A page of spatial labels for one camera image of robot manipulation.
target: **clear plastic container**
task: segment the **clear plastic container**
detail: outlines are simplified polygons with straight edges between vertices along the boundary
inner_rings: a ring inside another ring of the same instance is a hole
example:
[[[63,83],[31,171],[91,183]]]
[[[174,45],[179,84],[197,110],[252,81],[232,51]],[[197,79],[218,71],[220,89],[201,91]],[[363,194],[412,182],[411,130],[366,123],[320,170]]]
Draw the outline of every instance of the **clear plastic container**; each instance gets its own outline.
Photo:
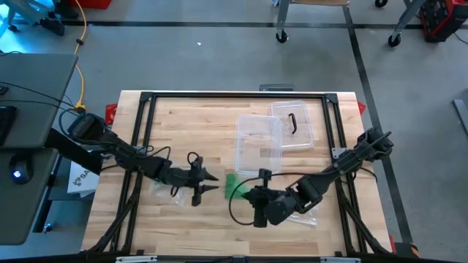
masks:
[[[281,172],[282,126],[273,116],[241,115],[237,120],[235,171],[244,178],[260,168]]]
[[[274,102],[270,105],[270,115],[279,118],[282,123],[283,150],[314,147],[314,134],[305,102]]]

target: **wooden table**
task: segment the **wooden table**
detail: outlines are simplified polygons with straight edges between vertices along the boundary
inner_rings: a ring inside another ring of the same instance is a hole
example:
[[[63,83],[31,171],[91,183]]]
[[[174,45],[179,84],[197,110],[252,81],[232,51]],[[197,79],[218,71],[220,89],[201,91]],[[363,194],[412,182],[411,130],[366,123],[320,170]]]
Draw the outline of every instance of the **wooden table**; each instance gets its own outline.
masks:
[[[356,144],[363,132],[361,116],[354,93],[337,93],[346,141]],[[113,131],[130,142],[140,91],[122,91]],[[191,207],[192,191],[183,207],[168,205],[154,196],[154,182],[143,178],[132,251],[144,249],[157,255],[248,255],[248,256],[332,256],[343,251],[344,241],[335,187],[330,187],[318,209],[313,212],[316,226],[285,221],[278,226],[257,229],[237,225],[224,198],[225,175],[233,171],[235,161],[236,120],[240,114],[268,114],[271,102],[291,99],[187,99],[158,98],[151,130],[150,145],[172,148],[173,166],[187,167],[186,155],[196,151],[204,157],[207,170],[221,186],[203,195],[199,207]],[[331,163],[320,100],[305,100],[312,122],[315,147],[309,150],[284,152],[283,172],[319,172]],[[148,106],[140,130],[141,145]],[[110,226],[117,211],[124,171],[108,169],[101,174],[91,208],[83,249],[90,248]],[[284,189],[298,176],[275,177],[271,188]],[[363,221],[384,248],[390,250],[385,217],[375,179],[358,172],[355,187]],[[233,202],[233,212],[240,221],[253,220],[253,209],[245,200]],[[353,245],[358,248],[355,227],[350,221]],[[119,244],[123,244],[127,225],[124,222]]]

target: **plastic bag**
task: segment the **plastic bag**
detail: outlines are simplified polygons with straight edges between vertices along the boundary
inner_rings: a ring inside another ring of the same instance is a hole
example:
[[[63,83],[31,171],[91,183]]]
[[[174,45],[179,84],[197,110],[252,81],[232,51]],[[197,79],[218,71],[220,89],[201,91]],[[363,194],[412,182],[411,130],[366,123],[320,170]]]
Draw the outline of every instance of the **plastic bag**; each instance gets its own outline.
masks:
[[[161,201],[161,205],[179,205],[184,206],[185,197],[187,195],[187,188],[180,187],[179,190],[173,189],[172,192],[176,191],[175,196],[171,195],[171,189],[173,186],[169,186],[164,183],[154,182],[151,194]]]
[[[319,208],[318,206],[314,206],[311,210],[307,211],[305,214],[300,214],[294,212],[287,220],[296,222],[299,224],[305,224],[308,226],[317,226],[317,212]]]

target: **gray floor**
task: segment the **gray floor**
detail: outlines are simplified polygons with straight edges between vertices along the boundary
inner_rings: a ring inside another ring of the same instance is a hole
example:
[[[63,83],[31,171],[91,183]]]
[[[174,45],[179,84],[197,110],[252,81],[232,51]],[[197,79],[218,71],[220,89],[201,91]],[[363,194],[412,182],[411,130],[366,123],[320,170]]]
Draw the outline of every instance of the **gray floor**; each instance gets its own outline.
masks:
[[[354,23],[394,24],[404,5],[376,9],[372,0],[350,5]],[[86,10],[89,20],[274,22],[269,0],[113,0],[108,10]],[[290,23],[344,23],[341,7],[292,5]],[[0,49],[28,53],[71,53],[82,27],[64,37],[40,27],[0,26]],[[263,83],[292,83],[301,91],[354,91],[366,103],[346,29],[289,28],[280,45],[273,28],[103,27],[88,28],[79,64],[86,78],[85,103],[103,115],[124,89],[246,90]],[[393,168],[409,226],[421,255],[468,261],[468,137],[451,100],[468,88],[468,46],[451,37],[438,45],[420,30],[406,30],[402,44],[387,47],[389,30],[356,30],[380,122],[393,132]],[[468,39],[468,31],[460,30]],[[76,101],[75,73],[67,95]],[[370,127],[369,114],[363,115]],[[390,233],[399,239],[385,176],[376,165]],[[0,259],[79,251],[89,204],[58,203],[50,221],[60,227],[31,234],[17,247],[0,247]]]

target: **black handle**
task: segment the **black handle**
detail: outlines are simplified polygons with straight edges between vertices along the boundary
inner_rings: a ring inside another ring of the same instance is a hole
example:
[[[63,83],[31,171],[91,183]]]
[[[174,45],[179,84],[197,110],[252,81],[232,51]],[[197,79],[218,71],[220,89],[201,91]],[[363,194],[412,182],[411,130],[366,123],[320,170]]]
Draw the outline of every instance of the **black handle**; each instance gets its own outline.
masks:
[[[295,116],[294,113],[290,113],[289,116],[292,118],[292,124],[294,126],[294,130],[292,131],[294,134],[298,130],[298,124],[295,122]]]

